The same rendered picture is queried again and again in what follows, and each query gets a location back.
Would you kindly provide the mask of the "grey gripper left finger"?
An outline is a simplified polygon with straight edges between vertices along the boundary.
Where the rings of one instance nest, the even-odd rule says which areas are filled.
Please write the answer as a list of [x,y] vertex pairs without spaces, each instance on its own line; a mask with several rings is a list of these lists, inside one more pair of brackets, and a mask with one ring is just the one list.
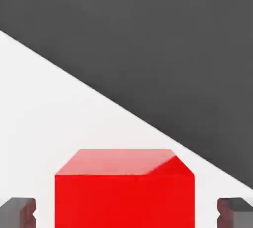
[[36,207],[34,198],[10,198],[0,204],[0,228],[36,228]]

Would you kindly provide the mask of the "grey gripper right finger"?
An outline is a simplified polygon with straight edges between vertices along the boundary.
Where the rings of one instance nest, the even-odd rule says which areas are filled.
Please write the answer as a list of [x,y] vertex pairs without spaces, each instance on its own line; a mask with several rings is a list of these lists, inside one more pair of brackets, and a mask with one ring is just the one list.
[[253,228],[253,206],[243,198],[219,198],[217,210],[217,228]]

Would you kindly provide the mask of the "small red cube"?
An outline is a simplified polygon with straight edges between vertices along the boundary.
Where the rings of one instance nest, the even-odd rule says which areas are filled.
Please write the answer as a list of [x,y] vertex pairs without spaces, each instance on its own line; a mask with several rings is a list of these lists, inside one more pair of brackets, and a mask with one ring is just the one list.
[[55,228],[195,228],[195,176],[168,149],[82,149],[55,174]]

